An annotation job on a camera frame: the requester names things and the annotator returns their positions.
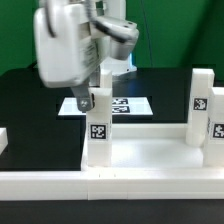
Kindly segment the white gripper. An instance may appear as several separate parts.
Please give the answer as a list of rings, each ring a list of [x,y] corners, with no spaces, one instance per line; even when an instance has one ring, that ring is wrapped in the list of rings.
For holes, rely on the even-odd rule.
[[[72,87],[78,110],[88,112],[94,108],[94,95],[80,84],[108,56],[109,38],[93,38],[83,4],[57,5],[52,16],[55,38],[48,33],[45,10],[38,9],[34,16],[40,78],[48,88]]]

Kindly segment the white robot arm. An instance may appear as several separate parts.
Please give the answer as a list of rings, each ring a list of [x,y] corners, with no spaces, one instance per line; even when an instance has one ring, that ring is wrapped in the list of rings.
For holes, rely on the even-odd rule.
[[[99,83],[100,64],[127,59],[139,37],[135,23],[99,14],[98,1],[43,0],[34,14],[39,76],[48,88],[71,88],[82,112],[94,108],[89,84]]]

